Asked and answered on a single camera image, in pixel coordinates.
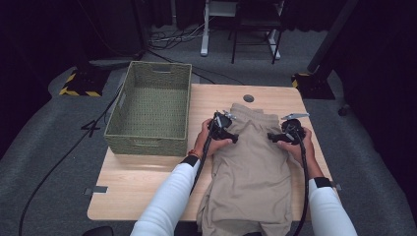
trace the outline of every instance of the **wicker basket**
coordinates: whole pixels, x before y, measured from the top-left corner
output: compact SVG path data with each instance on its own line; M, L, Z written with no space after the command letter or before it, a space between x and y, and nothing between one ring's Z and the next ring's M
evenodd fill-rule
M191 65L132 62L104 138L116 154L187 152Z

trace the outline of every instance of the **black chair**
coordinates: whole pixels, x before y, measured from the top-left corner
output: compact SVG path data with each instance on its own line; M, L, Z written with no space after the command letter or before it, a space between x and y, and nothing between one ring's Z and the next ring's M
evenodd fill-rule
M236 45L268 45L268 38L273 30L279 32L275 42L272 64L275 63L278 45L281 40L284 27L278 13L277 3L271 0L240 0L236 4L234 26L230 35L234 32L232 64L236 54ZM263 42L239 42L238 32L241 31L267 31L268 34Z

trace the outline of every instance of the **black strap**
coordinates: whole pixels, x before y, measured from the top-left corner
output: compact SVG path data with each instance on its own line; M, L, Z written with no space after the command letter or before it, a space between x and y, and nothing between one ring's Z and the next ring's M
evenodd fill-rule
M331 187L331 182L326 177L316 177L314 181L316 182L317 188Z
M196 163L197 163L198 160L199 160L198 157L196 157L194 155L189 155L189 156L185 157L183 159L183 161L181 161L181 163L187 163L187 164L189 164L189 165L191 165L191 166L194 167L196 165Z

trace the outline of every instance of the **desk leg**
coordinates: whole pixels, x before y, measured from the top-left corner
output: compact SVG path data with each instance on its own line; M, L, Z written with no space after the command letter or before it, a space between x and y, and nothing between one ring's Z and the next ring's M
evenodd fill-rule
M202 50L200 54L202 56L208 56L209 54L209 0L206 0L205 30L203 32Z
M268 43L269 43L269 47L270 47L270 50L272 51L272 56L273 56L273 52L275 52L275 39L274 39L274 37L275 37L275 32L276 32L276 30L274 29L271 33L270 33L270 35L269 35L269 38L268 38ZM279 54L279 49L278 49L278 51L276 52L276 57L275 57L275 59L276 60L279 60L281 58L281 55Z

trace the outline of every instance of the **white sleeve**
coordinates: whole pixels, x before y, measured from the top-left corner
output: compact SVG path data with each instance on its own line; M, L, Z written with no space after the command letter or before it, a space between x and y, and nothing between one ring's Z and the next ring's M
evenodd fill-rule
M187 158L192 159L191 163L183 161L178 164L161 184L150 204L135 223L131 236L174 235L175 226L187 206L194 178L200 166L200 160L196 157Z
M309 204L314 234L318 236L357 235L355 227L332 187L321 187L309 181Z

